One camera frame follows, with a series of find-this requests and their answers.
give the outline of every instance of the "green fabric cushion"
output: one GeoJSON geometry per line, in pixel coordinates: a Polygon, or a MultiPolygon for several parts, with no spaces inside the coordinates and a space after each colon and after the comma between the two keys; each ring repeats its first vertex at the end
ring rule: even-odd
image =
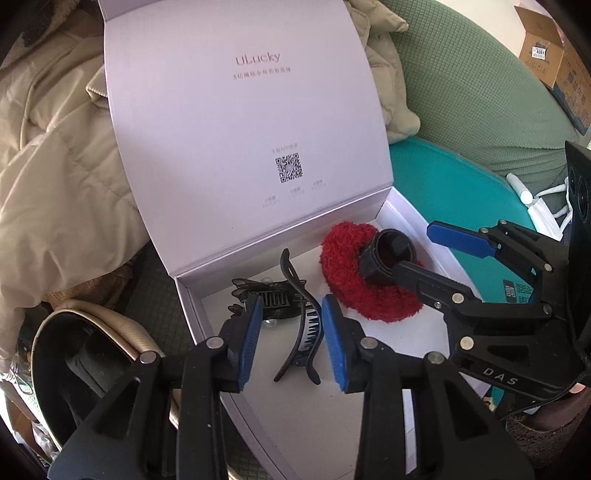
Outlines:
{"type": "MultiPolygon", "coordinates": [[[[390,158],[394,186],[427,222],[440,220],[478,230],[506,219],[534,229],[515,192],[499,177],[464,158],[419,138],[391,145],[390,158]]],[[[524,281],[493,258],[453,253],[486,301],[505,301],[504,280],[528,290],[524,281]]]]}
{"type": "Polygon", "coordinates": [[[437,0],[382,3],[410,26],[392,39],[418,136],[503,177],[515,173],[534,193],[564,180],[564,142],[577,134],[518,58],[437,0]]]}

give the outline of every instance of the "open gift box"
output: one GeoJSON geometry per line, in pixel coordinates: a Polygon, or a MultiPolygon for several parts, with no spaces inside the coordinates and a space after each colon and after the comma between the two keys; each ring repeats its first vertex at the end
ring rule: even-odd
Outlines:
{"type": "MultiPolygon", "coordinates": [[[[407,233],[427,268],[475,291],[391,187],[378,95],[342,0],[100,3],[119,150],[196,342],[229,317],[233,278],[283,280],[286,247],[321,300],[319,245],[342,221],[407,233]]],[[[345,313],[398,352],[449,351],[443,316],[428,307],[393,324],[345,313]]],[[[273,478],[352,478],[362,396],[339,391],[325,346],[320,385],[301,368],[273,381],[297,328],[262,329],[250,382],[223,403],[273,478]]],[[[410,395],[405,418],[412,467],[410,395]]]]}

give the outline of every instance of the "barcode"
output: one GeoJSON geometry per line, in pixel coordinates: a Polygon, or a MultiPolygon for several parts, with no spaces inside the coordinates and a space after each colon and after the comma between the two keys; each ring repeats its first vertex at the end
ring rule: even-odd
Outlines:
{"type": "Polygon", "coordinates": [[[299,179],[304,174],[301,170],[299,153],[291,153],[285,157],[276,158],[275,163],[277,163],[281,183],[299,179]]]}

